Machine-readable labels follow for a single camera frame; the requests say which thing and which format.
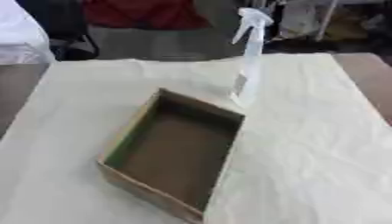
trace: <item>cardboard box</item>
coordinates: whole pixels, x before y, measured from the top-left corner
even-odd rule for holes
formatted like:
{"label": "cardboard box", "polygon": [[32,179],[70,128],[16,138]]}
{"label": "cardboard box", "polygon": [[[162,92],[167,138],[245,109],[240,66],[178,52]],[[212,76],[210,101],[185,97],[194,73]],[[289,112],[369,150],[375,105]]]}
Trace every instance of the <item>cardboard box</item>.
{"label": "cardboard box", "polygon": [[202,223],[242,120],[235,112],[159,89],[98,165],[112,184]]}

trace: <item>wrinkled paper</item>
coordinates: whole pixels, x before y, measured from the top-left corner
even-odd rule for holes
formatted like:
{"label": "wrinkled paper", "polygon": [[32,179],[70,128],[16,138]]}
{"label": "wrinkled paper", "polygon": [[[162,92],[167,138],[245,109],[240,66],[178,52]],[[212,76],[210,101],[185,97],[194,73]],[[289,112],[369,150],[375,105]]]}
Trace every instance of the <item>wrinkled paper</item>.
{"label": "wrinkled paper", "polygon": [[[330,55],[263,63],[205,223],[392,223],[391,128]],[[0,223],[184,223],[107,183],[96,156],[158,87],[239,109],[229,99],[237,67],[52,65],[0,143]]]}

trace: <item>chair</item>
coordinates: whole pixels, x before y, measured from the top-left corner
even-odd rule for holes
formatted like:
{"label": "chair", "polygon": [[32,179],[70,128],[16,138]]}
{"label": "chair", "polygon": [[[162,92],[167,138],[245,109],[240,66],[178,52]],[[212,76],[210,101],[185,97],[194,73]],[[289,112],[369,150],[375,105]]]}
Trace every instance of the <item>chair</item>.
{"label": "chair", "polygon": [[[88,33],[81,4],[77,0],[17,0],[43,27],[51,40],[56,60],[91,60],[100,49]],[[91,51],[73,47],[89,43]]]}

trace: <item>white cloth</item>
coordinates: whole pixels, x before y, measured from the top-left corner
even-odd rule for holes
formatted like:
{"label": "white cloth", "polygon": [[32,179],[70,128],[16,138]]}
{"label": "white cloth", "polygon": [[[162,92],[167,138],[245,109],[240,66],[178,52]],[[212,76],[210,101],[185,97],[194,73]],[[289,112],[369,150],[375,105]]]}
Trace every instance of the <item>white cloth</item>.
{"label": "white cloth", "polygon": [[54,61],[44,30],[15,0],[0,0],[0,65]]}
{"label": "white cloth", "polygon": [[[206,223],[392,223],[391,128],[330,55],[263,61]],[[157,87],[235,109],[237,65],[52,65],[0,143],[0,223],[183,223],[106,183],[95,158]]]}

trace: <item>floor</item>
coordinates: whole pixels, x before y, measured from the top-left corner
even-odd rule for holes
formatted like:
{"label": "floor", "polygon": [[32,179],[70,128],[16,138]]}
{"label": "floor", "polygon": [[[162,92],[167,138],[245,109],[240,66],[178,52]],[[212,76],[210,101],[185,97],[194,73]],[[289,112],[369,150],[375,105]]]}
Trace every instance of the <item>floor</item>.
{"label": "floor", "polygon": [[244,41],[231,39],[240,23],[236,0],[194,1],[198,13],[210,27],[191,31],[145,31],[91,27],[101,48],[100,60],[135,58],[141,60],[216,60],[241,55]]}

